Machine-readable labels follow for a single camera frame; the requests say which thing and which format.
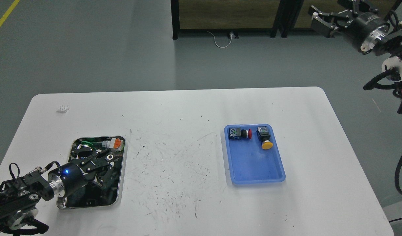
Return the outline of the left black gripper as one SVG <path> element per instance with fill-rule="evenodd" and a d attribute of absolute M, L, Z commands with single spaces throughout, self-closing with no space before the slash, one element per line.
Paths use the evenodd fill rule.
<path fill-rule="evenodd" d="M 116 188 L 121 174 L 121 152 L 96 149 L 79 144 L 70 150 L 70 162 L 49 172 L 54 195 L 69 197 L 89 184 L 98 188 Z"/>

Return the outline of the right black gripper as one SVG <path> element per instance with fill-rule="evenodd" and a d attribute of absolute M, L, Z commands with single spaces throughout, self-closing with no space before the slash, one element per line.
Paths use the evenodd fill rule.
<path fill-rule="evenodd" d="M 323 12 L 311 5 L 308 10 L 311 29 L 325 38 L 342 34 L 358 52 L 371 52 L 387 36 L 390 24 L 376 15 L 379 7 L 370 0 L 339 0 L 338 4 L 345 10 Z"/>

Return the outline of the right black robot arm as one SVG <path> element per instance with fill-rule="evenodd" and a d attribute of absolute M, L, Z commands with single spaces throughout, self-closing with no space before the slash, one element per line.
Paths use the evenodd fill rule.
<path fill-rule="evenodd" d="M 402 115 L 402 21 L 394 10 L 381 18 L 379 8 L 369 0 L 339 0 L 341 12 L 323 12 L 310 6 L 311 28 L 326 38 L 340 33 L 359 53 L 376 56 L 389 54 L 381 73 L 364 86 L 364 90 L 392 90 L 400 100 L 397 110 Z"/>

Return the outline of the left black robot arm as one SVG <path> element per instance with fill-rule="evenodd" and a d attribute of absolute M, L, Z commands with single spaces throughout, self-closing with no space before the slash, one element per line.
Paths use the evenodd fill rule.
<path fill-rule="evenodd" d="M 14 236 L 44 234 L 48 225 L 36 219 L 40 200 L 57 198 L 60 209 L 109 206 L 119 196 L 123 148 L 77 146 L 69 161 L 52 161 L 24 176 L 0 184 L 0 233 Z"/>

